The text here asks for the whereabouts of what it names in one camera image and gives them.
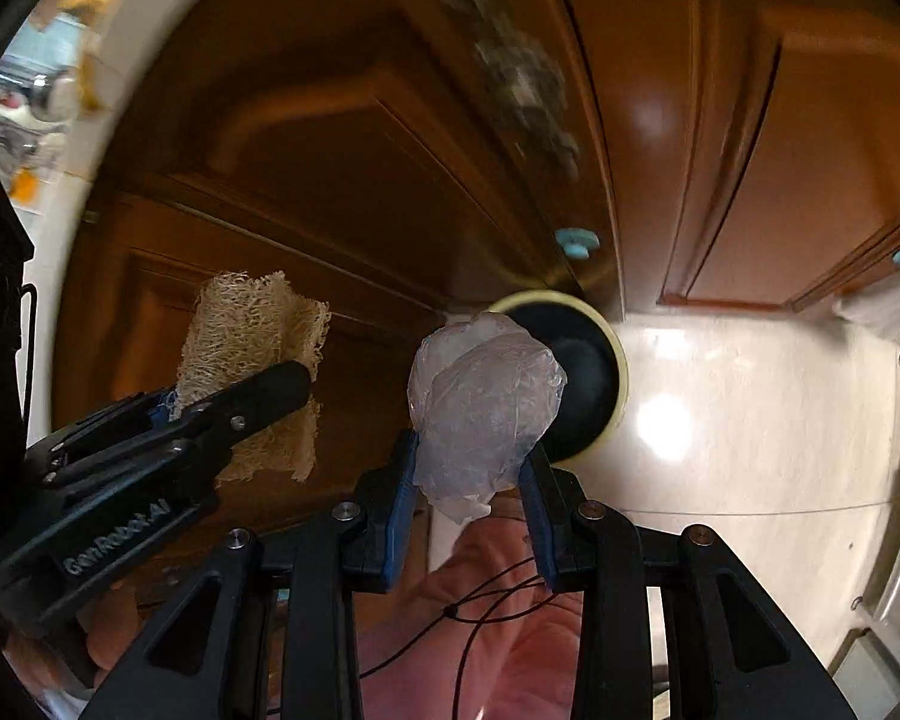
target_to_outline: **tile floor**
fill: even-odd
[[[639,525],[711,525],[829,664],[890,509],[898,350],[836,322],[631,316],[617,329],[624,419],[568,466]],[[432,565],[449,526],[434,524]]]

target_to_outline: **white plastic bag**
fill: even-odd
[[[557,416],[566,374],[504,314],[437,330],[413,359],[407,396],[420,435],[413,483],[458,523],[486,517]]]

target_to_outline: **loofah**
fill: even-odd
[[[282,271],[250,278],[221,274],[200,290],[176,375],[172,418],[225,386],[275,362],[297,360],[317,377],[320,348],[330,325],[326,303],[303,298]],[[250,479],[261,469],[290,471],[302,482],[313,470],[319,403],[307,405],[233,449],[217,481]]]

